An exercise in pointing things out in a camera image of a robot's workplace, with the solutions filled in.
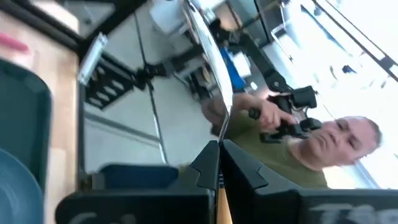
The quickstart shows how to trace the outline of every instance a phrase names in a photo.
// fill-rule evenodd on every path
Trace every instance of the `olive green shirt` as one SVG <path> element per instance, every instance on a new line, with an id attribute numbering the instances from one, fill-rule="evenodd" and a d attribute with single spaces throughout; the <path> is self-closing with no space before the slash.
<path id="1" fill-rule="evenodd" d="M 235 114 L 229 121 L 225 139 L 232 140 L 267 167 L 306 188 L 327 188 L 323 172 L 303 166 L 289 152 L 287 143 L 265 144 L 259 139 L 257 123 L 246 112 Z"/>

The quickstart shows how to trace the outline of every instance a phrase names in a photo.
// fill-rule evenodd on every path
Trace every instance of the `plastic tray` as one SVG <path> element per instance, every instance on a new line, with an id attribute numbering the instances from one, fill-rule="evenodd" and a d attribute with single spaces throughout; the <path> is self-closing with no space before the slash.
<path id="1" fill-rule="evenodd" d="M 45 188 L 51 95 L 34 73 L 0 60 L 0 148 L 19 159 Z"/>

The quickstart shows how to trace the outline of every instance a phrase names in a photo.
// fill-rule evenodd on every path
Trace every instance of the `wooden desk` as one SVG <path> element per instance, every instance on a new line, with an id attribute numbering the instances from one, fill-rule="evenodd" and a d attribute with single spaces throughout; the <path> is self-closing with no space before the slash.
<path id="1" fill-rule="evenodd" d="M 60 6 L 48 1 L 41 4 L 43 9 L 57 15 L 71 29 L 78 30 L 78 20 Z M 1 11 L 0 32 L 20 40 L 30 49 L 27 53 L 20 53 L 0 46 L 0 58 L 32 70 L 49 86 L 53 96 L 45 223 L 55 223 L 55 207 L 76 186 L 78 58 L 65 47 Z"/>

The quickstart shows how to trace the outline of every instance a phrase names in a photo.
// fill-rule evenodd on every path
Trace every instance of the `pink object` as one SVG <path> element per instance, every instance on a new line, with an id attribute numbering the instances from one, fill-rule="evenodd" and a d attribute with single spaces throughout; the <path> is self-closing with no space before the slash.
<path id="1" fill-rule="evenodd" d="M 29 50 L 28 46 L 22 43 L 19 40 L 13 39 L 6 34 L 0 33 L 0 45 L 5 45 L 14 50 L 18 50 L 20 52 L 26 52 Z"/>

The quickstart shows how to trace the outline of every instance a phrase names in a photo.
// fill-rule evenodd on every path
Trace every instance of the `man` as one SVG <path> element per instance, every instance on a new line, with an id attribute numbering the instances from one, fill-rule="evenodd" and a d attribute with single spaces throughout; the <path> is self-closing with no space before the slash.
<path id="1" fill-rule="evenodd" d="M 280 121 L 297 123 L 295 118 L 280 110 L 265 97 L 239 93 L 234 95 L 233 115 L 225 138 L 250 153 L 263 164 L 285 178 L 307 188 L 326 188 L 322 169 L 354 164 L 372 153 L 380 144 L 378 125 L 364 117 L 345 117 L 323 123 L 321 129 L 308 139 L 291 139 L 283 144 L 264 144 L 259 133 L 280 126 Z M 259 108 L 261 117 L 255 121 L 245 113 Z M 224 119 L 224 105 L 220 97 L 205 100 L 202 112 L 218 134 Z"/>

